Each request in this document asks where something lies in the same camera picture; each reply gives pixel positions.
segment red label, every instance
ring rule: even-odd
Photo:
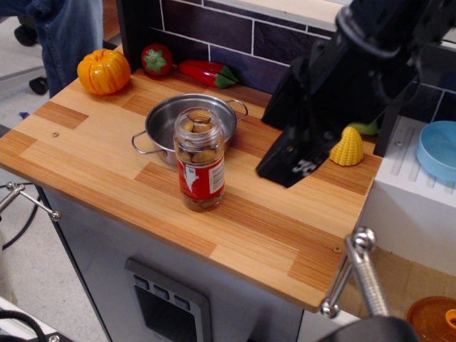
[[[214,164],[195,167],[177,161],[180,188],[194,200],[205,200],[217,196],[224,188],[224,158]]]

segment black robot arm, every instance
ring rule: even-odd
[[[425,44],[456,25],[456,0],[353,0],[337,31],[297,58],[262,120],[283,130],[258,165],[290,187],[316,170],[352,122],[372,123],[420,74]]]

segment stainless steel pot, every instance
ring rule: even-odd
[[[240,118],[228,103],[235,102],[242,105],[245,114]],[[176,165],[176,154],[172,136],[174,134],[174,122],[177,116],[186,109],[203,107],[210,109],[222,122],[222,129],[225,137],[225,150],[229,148],[231,140],[236,130],[237,122],[244,119],[249,114],[247,106],[239,100],[223,101],[214,96],[204,94],[182,94],[173,96],[156,105],[145,120],[145,130],[135,134],[131,143],[135,150],[144,155],[159,153],[159,156],[167,163]],[[135,145],[135,138],[147,133],[157,149],[151,151],[140,150]]]

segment chair wheel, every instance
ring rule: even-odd
[[[28,85],[30,86],[31,90],[33,90],[38,95],[46,94],[49,89],[48,80],[44,77],[35,78],[34,80],[28,82]]]
[[[14,30],[14,36],[16,37],[17,41],[24,46],[32,46],[36,43],[36,39],[38,39],[36,30],[25,25],[20,25],[18,28],[16,28]]]

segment jar lid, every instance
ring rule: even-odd
[[[456,300],[427,297],[414,303],[407,312],[421,341],[456,342]]]

